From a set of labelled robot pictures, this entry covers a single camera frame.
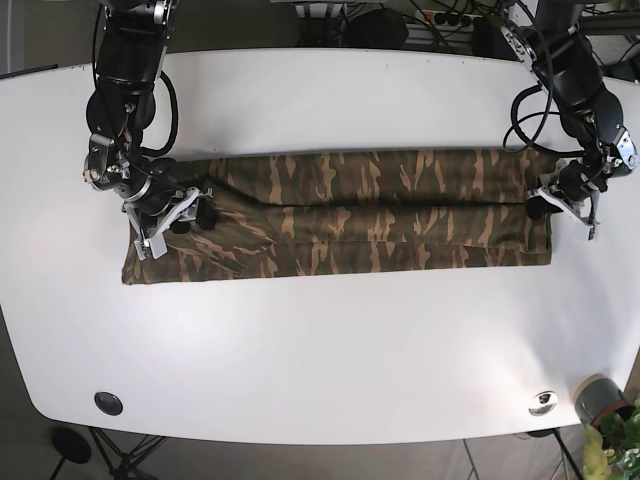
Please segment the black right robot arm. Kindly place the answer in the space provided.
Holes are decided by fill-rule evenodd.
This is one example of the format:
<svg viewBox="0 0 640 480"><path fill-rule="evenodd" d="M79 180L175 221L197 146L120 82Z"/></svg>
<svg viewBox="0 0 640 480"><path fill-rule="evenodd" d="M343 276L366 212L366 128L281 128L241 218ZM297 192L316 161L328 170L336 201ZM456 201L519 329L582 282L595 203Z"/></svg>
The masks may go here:
<svg viewBox="0 0 640 480"><path fill-rule="evenodd" d="M184 234L193 225L211 230L216 223L208 193L170 175L179 107L162 65L176 8L174 1L103 1L93 31L94 92L86 106L91 136L83 177L93 189L112 190L122 199L142 260L167 253L166 231ZM165 145L155 149L142 142L155 116L157 82L167 89L171 123Z"/></svg>

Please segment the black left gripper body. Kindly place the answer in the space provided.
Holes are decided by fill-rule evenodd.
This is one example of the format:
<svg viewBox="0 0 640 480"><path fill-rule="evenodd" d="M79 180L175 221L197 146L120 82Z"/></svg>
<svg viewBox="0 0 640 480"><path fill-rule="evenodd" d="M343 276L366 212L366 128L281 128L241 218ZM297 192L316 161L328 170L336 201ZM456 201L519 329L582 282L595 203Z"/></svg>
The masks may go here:
<svg viewBox="0 0 640 480"><path fill-rule="evenodd" d="M555 196L576 214L588 202L589 215L595 216L599 196L608 189L608 180L626 176L638 166L639 153L635 147L614 148L612 156L586 154L560 169L555 180Z"/></svg>

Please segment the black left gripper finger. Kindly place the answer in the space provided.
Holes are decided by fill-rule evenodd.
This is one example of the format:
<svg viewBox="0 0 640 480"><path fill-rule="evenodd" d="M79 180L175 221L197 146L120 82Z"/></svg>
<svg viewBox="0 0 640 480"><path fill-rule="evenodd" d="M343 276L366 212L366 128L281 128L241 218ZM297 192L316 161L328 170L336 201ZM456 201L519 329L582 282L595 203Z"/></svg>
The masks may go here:
<svg viewBox="0 0 640 480"><path fill-rule="evenodd" d="M599 195L589 195L587 198L575 204L576 212L580 221L587 228L587 240L592 241L596 238L600 222L597 219Z"/></svg>
<svg viewBox="0 0 640 480"><path fill-rule="evenodd" d="M576 213L576 207L557 185L543 185L526 192L526 213L532 220L540 220L557 213Z"/></svg>

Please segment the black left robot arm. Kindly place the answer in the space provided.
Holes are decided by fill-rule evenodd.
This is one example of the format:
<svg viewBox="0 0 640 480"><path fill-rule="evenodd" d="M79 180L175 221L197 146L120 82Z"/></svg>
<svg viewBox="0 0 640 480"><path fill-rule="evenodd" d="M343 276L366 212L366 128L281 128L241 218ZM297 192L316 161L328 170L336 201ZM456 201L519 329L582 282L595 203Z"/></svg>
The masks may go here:
<svg viewBox="0 0 640 480"><path fill-rule="evenodd" d="M628 175L638 166L639 150L624 125L619 99L605 86L591 43L579 30L583 2L540 1L534 10L524 2L517 5L529 25L504 19L500 31L536 83L514 98L507 132L516 135L525 149L557 160L555 170L528 191L528 214L538 218L564 212L594 235L600 195L607 191L610 178ZM540 129L532 135L524 132L521 103L538 92L546 95L540 121L558 116L579 149L553 150L538 144Z"/></svg>

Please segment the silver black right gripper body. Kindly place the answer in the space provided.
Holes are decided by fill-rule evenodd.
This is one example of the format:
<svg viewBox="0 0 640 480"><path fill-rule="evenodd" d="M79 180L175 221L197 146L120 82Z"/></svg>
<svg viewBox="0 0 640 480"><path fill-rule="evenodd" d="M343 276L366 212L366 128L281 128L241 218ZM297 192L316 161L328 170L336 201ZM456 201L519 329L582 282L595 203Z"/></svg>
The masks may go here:
<svg viewBox="0 0 640 480"><path fill-rule="evenodd" d="M176 161L149 159L137 151L123 153L115 141L92 135L83 176L95 190L113 190L140 226L158 226L187 197L187 188L170 178Z"/></svg>

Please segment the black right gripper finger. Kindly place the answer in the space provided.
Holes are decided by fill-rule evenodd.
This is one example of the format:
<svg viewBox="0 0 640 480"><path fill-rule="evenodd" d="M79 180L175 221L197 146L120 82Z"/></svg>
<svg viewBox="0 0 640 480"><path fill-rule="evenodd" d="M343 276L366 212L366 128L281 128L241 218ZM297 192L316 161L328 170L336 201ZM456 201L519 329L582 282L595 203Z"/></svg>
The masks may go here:
<svg viewBox="0 0 640 480"><path fill-rule="evenodd" d="M197 199L176 221L170 230L174 234L186 234L196 229L212 231L218 220L216 211L211 207L207 199Z"/></svg>
<svg viewBox="0 0 640 480"><path fill-rule="evenodd" d="M141 261L158 259L167 253L165 232L197 199L212 200L212 190L170 188L132 202L132 227L136 234L134 247Z"/></svg>

